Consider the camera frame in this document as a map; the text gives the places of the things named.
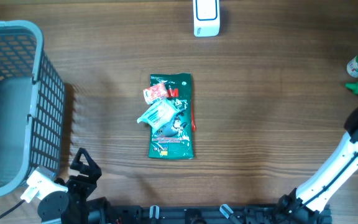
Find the grey plastic mesh basket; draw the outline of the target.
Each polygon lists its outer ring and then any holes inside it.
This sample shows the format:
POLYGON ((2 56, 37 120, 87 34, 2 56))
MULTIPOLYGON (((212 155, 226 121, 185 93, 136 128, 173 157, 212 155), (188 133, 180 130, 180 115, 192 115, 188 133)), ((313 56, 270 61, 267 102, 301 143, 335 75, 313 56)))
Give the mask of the grey plastic mesh basket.
POLYGON ((0 21, 0 197, 39 166, 58 174, 65 84, 30 21, 0 21))

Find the white barcode scanner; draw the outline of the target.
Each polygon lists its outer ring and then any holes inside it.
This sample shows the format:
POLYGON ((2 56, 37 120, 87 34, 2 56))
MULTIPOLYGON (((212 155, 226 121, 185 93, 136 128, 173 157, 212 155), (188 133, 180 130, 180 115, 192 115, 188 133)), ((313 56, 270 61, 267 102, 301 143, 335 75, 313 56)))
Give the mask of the white barcode scanner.
POLYGON ((220 30, 219 0, 193 0, 195 37, 214 37, 220 30))

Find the light green tissue packet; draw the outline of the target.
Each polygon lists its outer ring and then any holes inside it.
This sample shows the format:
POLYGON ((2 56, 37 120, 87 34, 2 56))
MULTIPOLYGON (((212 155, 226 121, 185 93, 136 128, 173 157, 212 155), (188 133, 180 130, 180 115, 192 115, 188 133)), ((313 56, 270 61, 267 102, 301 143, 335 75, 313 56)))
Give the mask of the light green tissue packet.
POLYGON ((179 113, 180 110, 167 99, 160 100, 150 106, 150 108, 137 119, 137 123, 147 123, 156 132, 162 126, 167 124, 179 113))

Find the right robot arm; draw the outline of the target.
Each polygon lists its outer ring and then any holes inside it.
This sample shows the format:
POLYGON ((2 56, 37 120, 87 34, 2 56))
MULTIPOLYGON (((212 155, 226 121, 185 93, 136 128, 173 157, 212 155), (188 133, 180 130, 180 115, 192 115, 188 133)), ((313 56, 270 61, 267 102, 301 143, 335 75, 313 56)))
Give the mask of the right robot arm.
POLYGON ((280 199, 275 223, 318 223, 329 199, 358 169, 358 107, 347 118, 336 150, 306 182, 280 199))

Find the red stick sachet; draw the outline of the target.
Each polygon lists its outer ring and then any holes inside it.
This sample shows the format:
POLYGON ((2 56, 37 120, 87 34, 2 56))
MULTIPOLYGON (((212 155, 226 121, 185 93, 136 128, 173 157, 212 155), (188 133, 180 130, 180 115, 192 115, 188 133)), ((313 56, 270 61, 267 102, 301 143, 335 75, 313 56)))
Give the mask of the red stick sachet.
POLYGON ((193 132, 196 131, 195 114, 194 114, 194 99, 193 94, 191 95, 191 129, 193 132))

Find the red square snack packet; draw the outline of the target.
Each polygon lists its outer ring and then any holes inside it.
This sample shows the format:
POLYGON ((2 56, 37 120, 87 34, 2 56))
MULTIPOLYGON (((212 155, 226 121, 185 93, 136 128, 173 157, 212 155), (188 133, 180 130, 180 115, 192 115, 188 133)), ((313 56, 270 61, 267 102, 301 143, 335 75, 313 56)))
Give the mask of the red square snack packet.
POLYGON ((163 100, 169 97, 168 91, 164 83, 158 83, 154 86, 143 90, 145 102, 148 105, 152 105, 157 101, 163 100))

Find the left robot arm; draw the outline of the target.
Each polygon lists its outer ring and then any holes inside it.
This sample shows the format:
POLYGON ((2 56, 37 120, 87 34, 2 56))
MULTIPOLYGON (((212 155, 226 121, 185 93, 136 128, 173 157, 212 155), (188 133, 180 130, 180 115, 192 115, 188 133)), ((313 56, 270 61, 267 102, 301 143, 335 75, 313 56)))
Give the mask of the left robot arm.
POLYGON ((92 160, 87 150, 80 148, 71 165, 71 170, 80 174, 71 175, 65 182, 55 182, 68 188, 67 192, 55 191, 41 200, 37 213, 42 223, 82 224, 117 223, 110 203, 106 198, 88 201, 87 198, 97 187, 101 168, 92 160))

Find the green 3M gloves package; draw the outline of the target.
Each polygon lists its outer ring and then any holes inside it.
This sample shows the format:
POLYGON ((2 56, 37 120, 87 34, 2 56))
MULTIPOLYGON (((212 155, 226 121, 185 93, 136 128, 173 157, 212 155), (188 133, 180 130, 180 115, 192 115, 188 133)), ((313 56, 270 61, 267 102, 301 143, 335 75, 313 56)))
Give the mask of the green 3M gloves package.
POLYGON ((164 83, 170 100, 179 110, 171 121, 150 133, 149 157, 153 159, 192 159, 191 129, 192 77, 189 73, 151 74, 150 84, 164 83))

